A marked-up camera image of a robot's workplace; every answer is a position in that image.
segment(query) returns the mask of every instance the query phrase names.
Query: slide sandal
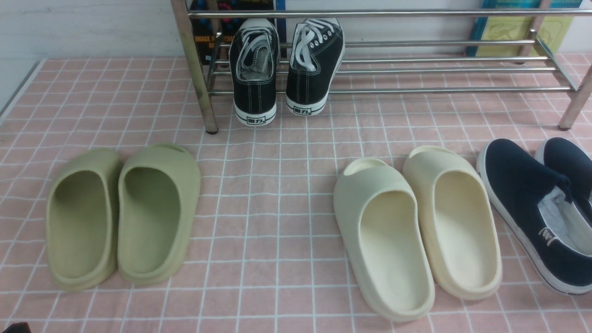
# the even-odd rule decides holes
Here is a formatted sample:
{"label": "slide sandal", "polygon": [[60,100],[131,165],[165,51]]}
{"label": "slide sandal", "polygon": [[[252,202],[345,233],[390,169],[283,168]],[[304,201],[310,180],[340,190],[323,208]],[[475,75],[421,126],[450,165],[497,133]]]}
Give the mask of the slide sandal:
{"label": "slide sandal", "polygon": [[181,267],[200,184],[195,158],[171,143],[147,147],[123,166],[118,260],[126,280],[158,283]]}
{"label": "slide sandal", "polygon": [[501,255],[481,178],[464,158],[436,146],[415,148],[403,175],[417,196],[434,278],[467,300],[491,296],[501,283]]}
{"label": "slide sandal", "polygon": [[46,244],[53,283],[77,292],[96,286],[117,266],[117,177],[111,149],[93,149],[56,174],[47,198]]}
{"label": "slide sandal", "polygon": [[434,282],[411,188],[374,158],[349,164],[338,178],[333,207],[353,273],[366,303],[392,321],[424,316]]}

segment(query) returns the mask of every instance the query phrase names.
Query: pink tiled floor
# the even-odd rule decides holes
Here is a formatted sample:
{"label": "pink tiled floor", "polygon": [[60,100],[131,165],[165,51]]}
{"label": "pink tiled floor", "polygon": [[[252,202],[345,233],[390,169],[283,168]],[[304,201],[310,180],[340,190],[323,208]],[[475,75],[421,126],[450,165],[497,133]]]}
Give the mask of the pink tiled floor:
{"label": "pink tiled floor", "polygon": [[[581,78],[592,55],[562,60]],[[549,85],[547,76],[337,78],[336,87]],[[261,129],[214,99],[220,132],[204,134],[182,58],[50,60],[0,126],[0,326],[67,332],[589,332],[592,295],[558,296],[538,279],[497,218],[499,292],[464,302],[440,288],[429,316],[392,324],[372,313],[350,270],[332,211],[337,173],[361,156],[400,168],[418,145],[474,162],[494,137],[533,151],[565,136],[592,152],[592,105],[569,132],[565,94],[345,96],[317,117]],[[202,170],[186,262],[169,281],[135,287],[115,273],[80,293],[56,290],[44,246],[52,174],[91,147],[127,157],[156,142],[185,145]]]}

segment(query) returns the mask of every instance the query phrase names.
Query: metal shoe rack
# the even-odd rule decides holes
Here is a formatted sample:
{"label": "metal shoe rack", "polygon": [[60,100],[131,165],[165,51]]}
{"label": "metal shoe rack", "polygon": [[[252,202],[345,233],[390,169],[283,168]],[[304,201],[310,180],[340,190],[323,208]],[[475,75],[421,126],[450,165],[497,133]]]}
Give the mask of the metal shoe rack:
{"label": "metal shoe rack", "polygon": [[[209,8],[217,8],[215,0],[208,0]],[[565,110],[558,127],[561,130],[571,128],[578,117],[584,104],[592,94],[592,66],[588,69],[584,79],[578,85],[565,69],[557,62],[555,56],[538,34],[545,16],[592,16],[592,10],[587,9],[548,9],[551,0],[541,0],[538,9],[479,9],[479,10],[382,10],[382,11],[190,11],[186,0],[171,0],[175,20],[179,28],[179,35],[185,51],[185,56],[191,72],[191,78],[197,94],[201,114],[205,124],[205,130],[209,134],[216,134],[218,126],[210,98],[212,96],[229,95],[232,90],[214,89],[215,78],[218,75],[230,75],[227,68],[229,61],[219,59],[221,48],[229,48],[229,43],[223,42],[220,30],[222,18],[369,18],[369,17],[496,17],[519,16],[533,17],[527,39],[524,40],[421,40],[421,41],[361,41],[347,43],[346,47],[418,47],[418,46],[520,46],[518,56],[512,57],[414,57],[414,58],[373,58],[373,59],[344,59],[344,64],[377,64],[377,63],[459,63],[475,64],[481,62],[499,63],[498,66],[453,66],[453,67],[426,67],[426,68],[401,68],[401,69],[340,69],[338,75],[421,75],[421,74],[451,74],[451,73],[552,73],[560,86],[555,87],[462,87],[462,88],[397,88],[397,89],[347,89],[331,90],[331,94],[453,94],[461,93],[500,93],[500,92],[563,92],[567,93],[571,102]],[[200,62],[200,55],[195,47],[191,20],[208,18],[212,22],[215,35],[215,46],[212,54],[211,65],[207,75]],[[290,44],[284,43],[283,48],[289,49]],[[529,56],[532,49],[539,56]],[[526,62],[542,62],[544,66],[526,66]],[[521,64],[516,66],[503,66],[503,63]]]}

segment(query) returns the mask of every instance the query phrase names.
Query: green slide sandal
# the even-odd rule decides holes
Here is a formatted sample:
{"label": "green slide sandal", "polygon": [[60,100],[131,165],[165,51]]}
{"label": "green slide sandal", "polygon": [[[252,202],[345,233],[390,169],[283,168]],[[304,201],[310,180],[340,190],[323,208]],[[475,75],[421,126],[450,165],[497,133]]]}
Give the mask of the green slide sandal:
{"label": "green slide sandal", "polygon": [[103,282],[117,266],[117,178],[123,163],[110,149],[68,162],[47,199],[46,243],[53,283],[76,292]]}
{"label": "green slide sandal", "polygon": [[136,284],[172,276],[183,264],[201,174],[185,148],[164,143],[133,155],[119,178],[121,275]]}

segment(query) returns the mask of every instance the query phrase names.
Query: black canvas sneaker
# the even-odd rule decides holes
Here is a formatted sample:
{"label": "black canvas sneaker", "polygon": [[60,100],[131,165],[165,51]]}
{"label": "black canvas sneaker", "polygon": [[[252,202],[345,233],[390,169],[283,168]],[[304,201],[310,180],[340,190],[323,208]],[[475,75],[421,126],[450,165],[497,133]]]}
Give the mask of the black canvas sneaker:
{"label": "black canvas sneaker", "polygon": [[269,124],[277,112],[275,71],[279,37],[264,18],[246,20],[230,46],[234,111],[247,126]]}
{"label": "black canvas sneaker", "polygon": [[507,139],[479,154],[477,172],[491,204],[552,290],[592,290],[592,228],[574,204],[570,180]]}
{"label": "black canvas sneaker", "polygon": [[544,141],[535,158],[570,179],[574,202],[588,224],[592,225],[592,159],[580,147],[562,137]]}
{"label": "black canvas sneaker", "polygon": [[286,87],[292,113],[313,116],[323,110],[344,51],[343,30],[336,19],[307,19],[296,25]]}

